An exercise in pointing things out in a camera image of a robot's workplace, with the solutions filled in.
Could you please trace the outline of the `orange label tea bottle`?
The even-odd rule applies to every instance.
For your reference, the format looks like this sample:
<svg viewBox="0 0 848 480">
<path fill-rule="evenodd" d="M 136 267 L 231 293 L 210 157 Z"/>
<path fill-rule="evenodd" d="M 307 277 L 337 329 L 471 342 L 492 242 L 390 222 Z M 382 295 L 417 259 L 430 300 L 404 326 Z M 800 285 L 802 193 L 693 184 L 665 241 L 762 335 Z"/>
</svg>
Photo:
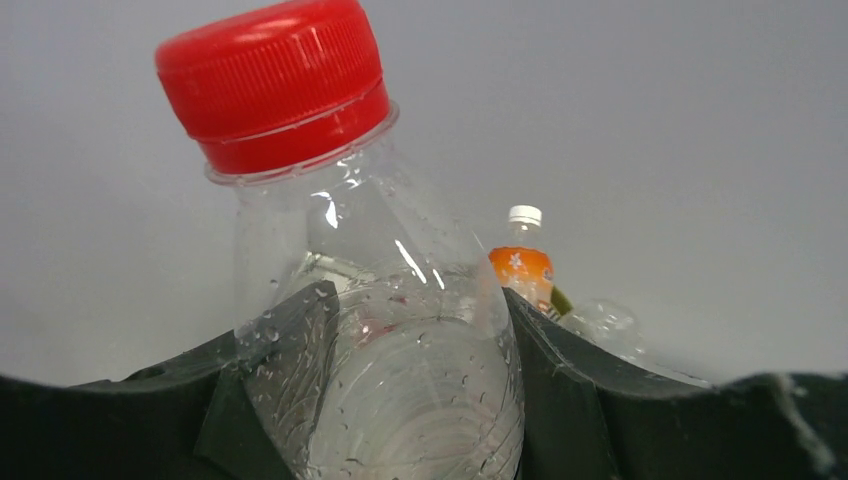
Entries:
<svg viewBox="0 0 848 480">
<path fill-rule="evenodd" d="M 554 266 L 543 248 L 542 212 L 530 205 L 509 209 L 508 235 L 488 258 L 502 287 L 510 288 L 543 314 L 550 314 Z"/>
</svg>

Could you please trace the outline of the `dark green label bottle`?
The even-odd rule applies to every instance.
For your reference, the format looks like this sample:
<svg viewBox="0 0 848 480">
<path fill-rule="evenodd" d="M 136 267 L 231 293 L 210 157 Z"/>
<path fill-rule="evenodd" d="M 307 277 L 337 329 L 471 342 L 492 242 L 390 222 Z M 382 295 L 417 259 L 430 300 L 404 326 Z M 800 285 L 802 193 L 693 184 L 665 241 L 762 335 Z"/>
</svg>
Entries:
<svg viewBox="0 0 848 480">
<path fill-rule="evenodd" d="M 556 322 L 621 360 L 655 376 L 699 388 L 711 388 L 707 380 L 661 365 L 645 349 L 639 321 L 625 306 L 606 299 L 590 299 L 574 306 Z"/>
</svg>

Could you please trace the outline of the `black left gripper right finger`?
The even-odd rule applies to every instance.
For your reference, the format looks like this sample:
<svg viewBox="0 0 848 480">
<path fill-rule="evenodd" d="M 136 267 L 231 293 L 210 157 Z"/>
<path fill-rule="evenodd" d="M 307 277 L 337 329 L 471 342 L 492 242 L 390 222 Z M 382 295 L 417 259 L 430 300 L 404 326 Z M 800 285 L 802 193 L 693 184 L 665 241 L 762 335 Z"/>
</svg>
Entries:
<svg viewBox="0 0 848 480">
<path fill-rule="evenodd" d="M 513 291 L 525 479 L 843 479 L 847 377 L 767 373 L 716 387 L 628 363 Z"/>
</svg>

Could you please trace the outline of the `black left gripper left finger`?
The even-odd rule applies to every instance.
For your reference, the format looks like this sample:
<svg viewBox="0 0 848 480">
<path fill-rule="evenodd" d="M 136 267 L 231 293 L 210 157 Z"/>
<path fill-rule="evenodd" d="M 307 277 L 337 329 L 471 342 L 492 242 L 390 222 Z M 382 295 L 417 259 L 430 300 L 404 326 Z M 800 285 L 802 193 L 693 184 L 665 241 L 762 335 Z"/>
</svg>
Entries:
<svg viewBox="0 0 848 480">
<path fill-rule="evenodd" d="M 318 398 L 337 330 L 335 285 L 306 285 L 258 319 L 120 382 L 1 380 L 5 479 L 289 479 L 266 427 Z"/>
</svg>

